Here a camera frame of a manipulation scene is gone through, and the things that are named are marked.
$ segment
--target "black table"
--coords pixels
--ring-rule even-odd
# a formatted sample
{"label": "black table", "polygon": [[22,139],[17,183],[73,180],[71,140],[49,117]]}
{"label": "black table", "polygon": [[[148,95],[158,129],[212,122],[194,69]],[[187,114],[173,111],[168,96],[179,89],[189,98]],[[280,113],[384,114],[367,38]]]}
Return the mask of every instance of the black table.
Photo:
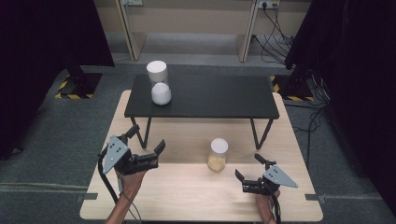
{"label": "black table", "polygon": [[[151,100],[148,75],[138,75],[125,109],[125,118],[148,118],[145,139],[137,133],[142,148],[149,139],[151,118],[250,119],[256,148],[260,149],[279,118],[267,77],[176,75],[168,78],[172,100],[156,105]],[[254,119],[269,119],[259,142]]]}

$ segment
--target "glass jar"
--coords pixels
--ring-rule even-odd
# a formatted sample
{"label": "glass jar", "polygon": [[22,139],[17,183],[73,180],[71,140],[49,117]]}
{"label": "glass jar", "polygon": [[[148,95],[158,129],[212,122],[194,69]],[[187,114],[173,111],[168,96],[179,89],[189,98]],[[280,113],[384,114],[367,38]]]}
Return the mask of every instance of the glass jar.
{"label": "glass jar", "polygon": [[220,171],[225,167],[225,156],[228,143],[222,138],[216,138],[210,144],[211,150],[207,158],[207,165],[214,171]]}

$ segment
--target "yellow black warning tape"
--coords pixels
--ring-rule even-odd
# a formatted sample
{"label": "yellow black warning tape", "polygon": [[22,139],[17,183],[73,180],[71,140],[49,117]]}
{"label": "yellow black warning tape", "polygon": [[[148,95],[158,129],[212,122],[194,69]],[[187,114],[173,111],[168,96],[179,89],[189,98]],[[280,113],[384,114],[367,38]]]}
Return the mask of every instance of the yellow black warning tape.
{"label": "yellow black warning tape", "polygon": [[61,87],[59,88],[58,92],[55,95],[56,99],[66,98],[66,99],[79,100],[79,99],[91,99],[93,97],[93,94],[63,93],[62,91],[64,90],[64,87],[67,85],[67,82],[69,80],[70,80],[70,75],[68,75],[64,80],[64,82],[61,84]]}
{"label": "yellow black warning tape", "polygon": [[[271,76],[271,82],[274,86],[274,92],[278,92],[280,91],[279,88],[279,84],[277,83],[276,77],[275,76]],[[282,95],[282,98],[284,100],[292,100],[292,101],[314,101],[314,97],[298,97],[298,96],[284,96]]]}

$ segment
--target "wire bundle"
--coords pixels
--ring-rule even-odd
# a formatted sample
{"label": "wire bundle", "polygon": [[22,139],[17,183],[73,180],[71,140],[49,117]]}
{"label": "wire bundle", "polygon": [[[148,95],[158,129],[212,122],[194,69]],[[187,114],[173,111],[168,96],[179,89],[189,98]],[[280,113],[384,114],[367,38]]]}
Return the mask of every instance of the wire bundle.
{"label": "wire bundle", "polygon": [[[269,35],[269,37],[267,37],[266,35],[264,36],[265,42],[264,44],[262,44],[260,42],[260,40],[257,38],[257,36],[253,36],[253,38],[255,38],[257,40],[257,42],[260,44],[260,46],[262,47],[262,60],[266,63],[279,63],[279,64],[283,64],[285,65],[285,58],[287,56],[287,54],[289,53],[290,47],[292,45],[293,42],[293,38],[292,37],[286,37],[283,33],[282,30],[280,28],[280,24],[278,21],[278,8],[277,8],[277,4],[274,4],[274,10],[275,10],[275,20],[271,19],[271,17],[267,14],[266,12],[266,5],[265,3],[263,4],[263,12],[265,14],[265,16],[270,20],[270,22],[274,25],[271,34]],[[281,34],[281,36],[276,39],[276,37],[274,36],[274,31],[278,30]],[[279,49],[276,49],[271,43],[270,40],[271,38],[273,38],[276,42],[276,44],[279,46]],[[266,52],[267,56],[272,57],[274,60],[273,61],[267,61],[264,59],[264,52]]]}
{"label": "wire bundle", "polygon": [[313,83],[313,88],[311,91],[315,94],[316,99],[320,102],[319,104],[311,104],[311,106],[303,106],[303,105],[288,105],[288,106],[297,106],[304,108],[315,109],[316,111],[311,113],[309,118],[311,119],[308,128],[302,129],[299,127],[293,127],[294,132],[305,132],[308,133],[307,139],[307,149],[306,149],[306,168],[309,170],[309,156],[310,156],[310,148],[311,148],[311,133],[316,131],[320,127],[321,118],[323,117],[323,111],[327,108],[331,101],[330,94],[328,92],[327,86],[323,81],[323,78],[320,76],[320,70],[318,72],[314,70],[308,70],[307,73],[311,75],[311,80]]}

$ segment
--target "wall outlet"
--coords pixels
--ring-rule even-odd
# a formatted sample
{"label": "wall outlet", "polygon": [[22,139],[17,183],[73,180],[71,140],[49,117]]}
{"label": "wall outlet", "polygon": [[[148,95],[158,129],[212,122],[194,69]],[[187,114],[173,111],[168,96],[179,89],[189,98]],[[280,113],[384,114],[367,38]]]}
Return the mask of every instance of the wall outlet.
{"label": "wall outlet", "polygon": [[125,6],[143,6],[143,0],[121,0]]}
{"label": "wall outlet", "polygon": [[280,3],[280,0],[261,0],[260,2],[259,2],[259,8],[263,8],[262,7],[262,4],[263,3],[266,3],[267,4],[267,7],[265,8],[265,9],[271,9],[271,8],[279,8],[279,3]]}

